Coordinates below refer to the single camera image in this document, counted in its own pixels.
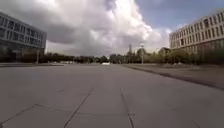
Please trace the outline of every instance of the cloud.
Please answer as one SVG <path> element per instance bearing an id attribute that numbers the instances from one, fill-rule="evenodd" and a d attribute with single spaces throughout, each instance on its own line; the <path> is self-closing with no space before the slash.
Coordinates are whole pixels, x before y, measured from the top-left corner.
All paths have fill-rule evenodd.
<path id="1" fill-rule="evenodd" d="M 47 51 L 100 56 L 168 44 L 169 30 L 147 25 L 135 0 L 7 0 L 0 8 L 46 31 Z"/>

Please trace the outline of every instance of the building facade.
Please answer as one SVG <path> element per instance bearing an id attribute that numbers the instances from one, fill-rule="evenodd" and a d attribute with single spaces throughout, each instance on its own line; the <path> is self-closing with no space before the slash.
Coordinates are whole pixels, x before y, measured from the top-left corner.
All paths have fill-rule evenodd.
<path id="1" fill-rule="evenodd" d="M 47 34 L 0 12 L 0 54 L 44 54 Z"/>
<path id="2" fill-rule="evenodd" d="M 198 54 L 224 47 L 224 9 L 186 25 L 170 35 L 170 48 Z"/>

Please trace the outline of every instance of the curb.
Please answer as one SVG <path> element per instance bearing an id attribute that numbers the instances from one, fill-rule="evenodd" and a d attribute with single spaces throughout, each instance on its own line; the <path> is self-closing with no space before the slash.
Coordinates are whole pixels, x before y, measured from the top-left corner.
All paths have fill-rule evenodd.
<path id="1" fill-rule="evenodd" d="M 141 68 L 137 68 L 137 67 L 131 67 L 131 66 L 125 66 L 125 65 L 122 65 L 122 66 L 126 67 L 126 68 L 131 68 L 131 69 L 134 69 L 134 70 L 139 70 L 139 71 L 144 71 L 144 72 L 148 72 L 148 73 L 161 75 L 161 76 L 164 76 L 164 77 L 170 77 L 170 78 L 175 78 L 175 79 L 179 79 L 179 80 L 186 81 L 186 82 L 200 84 L 200 85 L 204 85 L 204 86 L 207 86 L 207 87 L 216 88 L 216 89 L 224 91 L 224 87 L 220 87 L 216 83 L 213 83 L 213 82 L 210 82 L 210 81 L 199 80 L 199 79 L 194 79 L 194 78 L 179 76 L 179 75 L 173 75 L 173 74 L 169 74 L 169 73 L 161 73 L 161 72 L 156 72 L 156 71 L 152 71 L 152 70 L 145 70 L 145 69 L 141 69 Z"/>
<path id="2" fill-rule="evenodd" d="M 49 67 L 49 66 L 64 66 L 64 65 L 0 65 L 0 68 Z"/>

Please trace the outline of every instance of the paved plaza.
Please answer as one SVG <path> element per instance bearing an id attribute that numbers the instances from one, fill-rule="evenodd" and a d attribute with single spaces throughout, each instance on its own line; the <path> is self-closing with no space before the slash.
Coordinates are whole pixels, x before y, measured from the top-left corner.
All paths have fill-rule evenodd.
<path id="1" fill-rule="evenodd" d="M 3 128 L 223 128 L 223 99 L 119 65 L 0 68 Z"/>

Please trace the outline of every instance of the sky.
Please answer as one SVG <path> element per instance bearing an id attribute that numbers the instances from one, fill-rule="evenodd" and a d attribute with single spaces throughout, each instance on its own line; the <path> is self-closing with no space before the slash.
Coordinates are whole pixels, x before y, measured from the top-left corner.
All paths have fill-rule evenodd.
<path id="1" fill-rule="evenodd" d="M 47 32 L 47 52 L 125 54 L 169 47 L 169 33 L 218 8 L 223 0 L 1 0 L 0 10 Z"/>

